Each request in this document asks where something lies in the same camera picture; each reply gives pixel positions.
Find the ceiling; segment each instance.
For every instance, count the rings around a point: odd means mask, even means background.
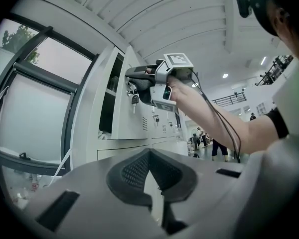
[[[250,78],[264,56],[289,53],[254,15],[241,18],[236,0],[73,1],[113,28],[147,63],[164,53],[185,53],[204,88]]]

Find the ventilation grille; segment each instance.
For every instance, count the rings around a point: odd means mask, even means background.
[[[146,118],[142,118],[142,126],[143,130],[147,131],[148,130],[148,120]]]

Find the black slot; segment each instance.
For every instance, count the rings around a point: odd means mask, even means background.
[[[222,175],[226,175],[226,176],[230,176],[230,177],[234,177],[234,178],[239,178],[240,176],[240,172],[236,172],[236,171],[231,171],[231,170],[227,170],[224,168],[219,168],[216,173],[222,174]]]
[[[68,211],[78,199],[79,194],[65,191],[54,203],[36,220],[45,228],[56,231]]]

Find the ceiling light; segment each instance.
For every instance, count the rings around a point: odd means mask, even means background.
[[[263,61],[261,62],[260,65],[263,65],[264,61],[266,60],[266,57],[264,57]]]

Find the cable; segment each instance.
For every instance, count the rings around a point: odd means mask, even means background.
[[[202,91],[201,89],[201,84],[200,84],[200,80],[197,76],[197,74],[190,68],[190,70],[192,71],[192,73],[196,76],[197,80],[198,80],[198,84],[199,86],[197,85],[197,83],[191,78],[192,82],[194,83],[194,85],[196,85],[199,90],[201,91],[201,94],[202,94],[202,97],[203,99],[207,102],[207,104],[211,107],[211,109],[218,115],[220,121],[222,122],[222,124],[224,125],[227,133],[229,134],[231,140],[232,140],[232,143],[233,143],[233,146],[234,146],[234,151],[235,153],[237,153],[237,159],[240,160],[240,150],[241,150],[241,139],[240,139],[240,136],[238,135],[238,133],[236,132],[236,130],[233,128],[233,126],[226,120],[226,118],[219,112],[215,109],[215,107],[211,104],[211,102],[209,101],[209,99],[207,98],[207,96],[204,94],[204,92]],[[237,142],[236,142],[236,138],[235,136],[233,136],[232,132],[229,130],[229,128],[227,127],[226,123],[223,121],[223,119],[229,124],[229,126],[232,128],[232,130],[234,131],[234,133],[237,135],[237,138],[239,140],[239,146],[237,145]]]

